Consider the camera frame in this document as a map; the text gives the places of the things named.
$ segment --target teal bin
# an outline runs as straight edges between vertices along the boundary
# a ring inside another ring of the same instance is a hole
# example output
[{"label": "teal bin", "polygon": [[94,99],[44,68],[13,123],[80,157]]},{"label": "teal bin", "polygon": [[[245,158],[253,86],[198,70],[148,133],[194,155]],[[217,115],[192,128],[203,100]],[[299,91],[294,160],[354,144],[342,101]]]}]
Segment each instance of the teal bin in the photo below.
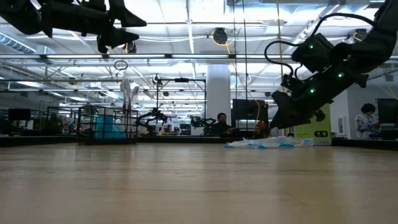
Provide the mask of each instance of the teal bin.
[{"label": "teal bin", "polygon": [[105,126],[104,118],[96,118],[95,126],[95,138],[96,139],[126,139],[126,135],[120,130],[120,127],[113,124],[112,116],[105,116]]}]

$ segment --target light wood floor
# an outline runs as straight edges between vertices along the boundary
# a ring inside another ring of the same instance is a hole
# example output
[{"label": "light wood floor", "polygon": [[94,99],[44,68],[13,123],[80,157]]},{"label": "light wood floor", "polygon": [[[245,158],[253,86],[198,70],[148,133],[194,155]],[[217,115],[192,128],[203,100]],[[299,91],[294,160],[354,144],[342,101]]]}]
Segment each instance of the light wood floor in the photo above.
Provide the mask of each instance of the light wood floor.
[{"label": "light wood floor", "polygon": [[398,223],[398,152],[207,144],[0,149],[0,223]]}]

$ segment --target poster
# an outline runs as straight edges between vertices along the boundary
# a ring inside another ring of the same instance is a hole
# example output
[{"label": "poster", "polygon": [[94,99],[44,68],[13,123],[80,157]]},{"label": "poster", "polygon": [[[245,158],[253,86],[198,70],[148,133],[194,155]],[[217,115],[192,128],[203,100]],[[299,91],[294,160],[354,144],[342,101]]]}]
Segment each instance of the poster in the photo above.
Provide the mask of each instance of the poster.
[{"label": "poster", "polygon": [[294,136],[300,139],[314,139],[316,146],[331,145],[331,127],[330,127],[330,105],[322,106],[321,110],[325,114],[325,119],[321,122],[316,121],[314,116],[310,124],[303,124],[295,127]]}]

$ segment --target black monitor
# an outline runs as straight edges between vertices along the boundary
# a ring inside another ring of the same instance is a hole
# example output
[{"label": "black monitor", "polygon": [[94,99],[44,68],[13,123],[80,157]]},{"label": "black monitor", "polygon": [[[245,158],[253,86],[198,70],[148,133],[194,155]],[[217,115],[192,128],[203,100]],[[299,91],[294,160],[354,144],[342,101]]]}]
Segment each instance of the black monitor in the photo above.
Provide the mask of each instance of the black monitor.
[{"label": "black monitor", "polygon": [[268,122],[268,107],[264,100],[232,100],[232,126],[237,120],[258,120]]},{"label": "black monitor", "polygon": [[381,124],[398,123],[398,101],[396,99],[380,99],[377,101],[377,107]]},{"label": "black monitor", "polygon": [[30,109],[8,109],[8,120],[9,121],[29,121],[30,120]]}]

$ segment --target dark hair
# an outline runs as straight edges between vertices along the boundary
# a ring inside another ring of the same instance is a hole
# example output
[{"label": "dark hair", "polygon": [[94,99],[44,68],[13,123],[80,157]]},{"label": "dark hair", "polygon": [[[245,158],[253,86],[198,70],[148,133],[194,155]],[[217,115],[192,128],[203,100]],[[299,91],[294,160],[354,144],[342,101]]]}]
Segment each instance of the dark hair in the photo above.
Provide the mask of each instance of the dark hair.
[{"label": "dark hair", "polygon": [[219,114],[217,115],[217,119],[219,119],[222,115],[226,116],[226,114],[224,114],[224,113],[219,113]]},{"label": "dark hair", "polygon": [[375,112],[376,107],[371,103],[365,103],[361,108],[362,113]]}]

